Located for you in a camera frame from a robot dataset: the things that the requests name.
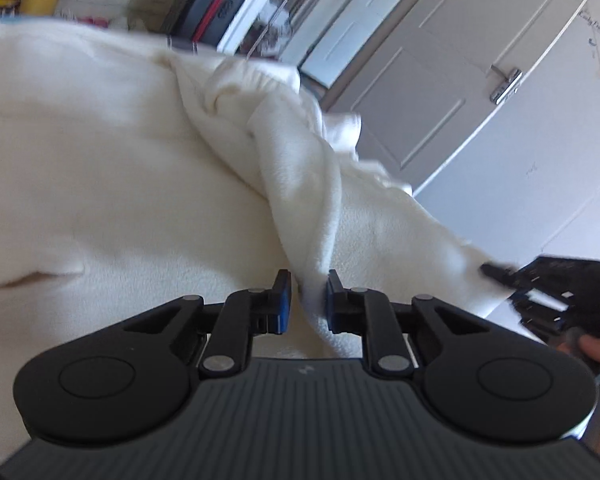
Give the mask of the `white fleece zip jacket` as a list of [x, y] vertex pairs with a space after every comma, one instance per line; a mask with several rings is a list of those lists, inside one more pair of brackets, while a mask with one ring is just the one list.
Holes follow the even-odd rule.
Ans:
[[291, 270], [288, 332], [254, 343], [279, 358], [360, 352], [327, 329], [330, 270], [489, 315], [504, 292], [484, 253], [360, 162], [360, 129], [278, 64], [0, 21], [0, 462], [27, 437], [12, 381], [28, 359], [181, 296]]

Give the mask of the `white room door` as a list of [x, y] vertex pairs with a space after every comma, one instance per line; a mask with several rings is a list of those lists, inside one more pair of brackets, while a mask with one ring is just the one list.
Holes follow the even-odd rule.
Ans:
[[513, 96], [586, 0], [418, 0], [346, 83], [358, 154], [415, 193]]

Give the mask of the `black red suitcase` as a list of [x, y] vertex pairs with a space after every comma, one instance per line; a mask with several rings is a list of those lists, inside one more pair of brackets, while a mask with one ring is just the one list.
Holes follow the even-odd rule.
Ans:
[[217, 47], [245, 0], [184, 0], [169, 35]]

